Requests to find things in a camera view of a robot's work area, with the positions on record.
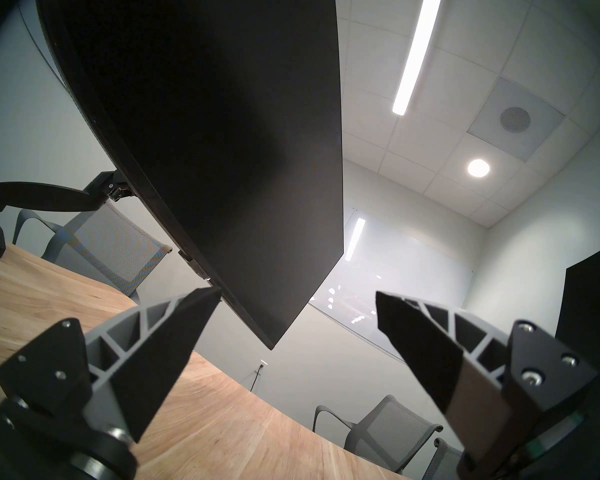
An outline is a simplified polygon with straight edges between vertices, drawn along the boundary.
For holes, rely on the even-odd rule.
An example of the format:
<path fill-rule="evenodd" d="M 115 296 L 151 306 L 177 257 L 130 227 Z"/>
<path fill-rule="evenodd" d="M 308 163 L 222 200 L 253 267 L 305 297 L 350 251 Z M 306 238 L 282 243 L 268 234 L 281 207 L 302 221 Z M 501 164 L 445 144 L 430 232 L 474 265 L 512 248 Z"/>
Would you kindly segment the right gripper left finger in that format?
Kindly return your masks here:
<path fill-rule="evenodd" d="M 139 442 L 179 379 L 221 290 L 138 305 L 87 333 L 69 317 L 0 364 L 0 386 L 28 410 L 64 423 L 119 428 Z"/>

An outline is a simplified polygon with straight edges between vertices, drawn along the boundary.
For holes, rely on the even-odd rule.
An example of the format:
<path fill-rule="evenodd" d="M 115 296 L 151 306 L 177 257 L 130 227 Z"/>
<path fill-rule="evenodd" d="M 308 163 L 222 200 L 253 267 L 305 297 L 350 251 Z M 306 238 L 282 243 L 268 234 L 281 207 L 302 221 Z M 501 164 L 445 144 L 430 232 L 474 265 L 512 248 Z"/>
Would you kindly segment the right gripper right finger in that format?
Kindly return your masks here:
<path fill-rule="evenodd" d="M 377 327 L 453 429 L 459 464 L 581 460 L 582 409 L 598 377 L 536 322 L 509 333 L 454 307 L 378 290 Z"/>

